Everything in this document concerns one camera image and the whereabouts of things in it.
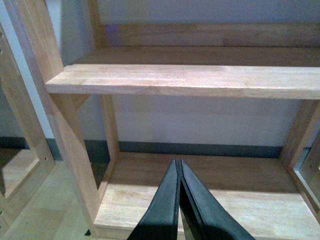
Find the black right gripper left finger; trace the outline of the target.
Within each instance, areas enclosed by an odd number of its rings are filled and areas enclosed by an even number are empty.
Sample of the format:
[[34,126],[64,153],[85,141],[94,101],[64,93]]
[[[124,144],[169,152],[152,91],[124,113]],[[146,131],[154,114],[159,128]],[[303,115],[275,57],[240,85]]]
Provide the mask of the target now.
[[172,160],[143,217],[129,240],[176,240],[180,207],[181,177]]

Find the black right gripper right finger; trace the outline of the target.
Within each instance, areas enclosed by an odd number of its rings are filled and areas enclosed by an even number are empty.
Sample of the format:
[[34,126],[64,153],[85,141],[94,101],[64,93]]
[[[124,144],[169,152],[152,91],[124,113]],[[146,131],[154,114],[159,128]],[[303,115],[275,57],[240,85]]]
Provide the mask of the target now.
[[192,236],[196,240],[253,240],[211,194],[184,160],[179,160],[180,200]]

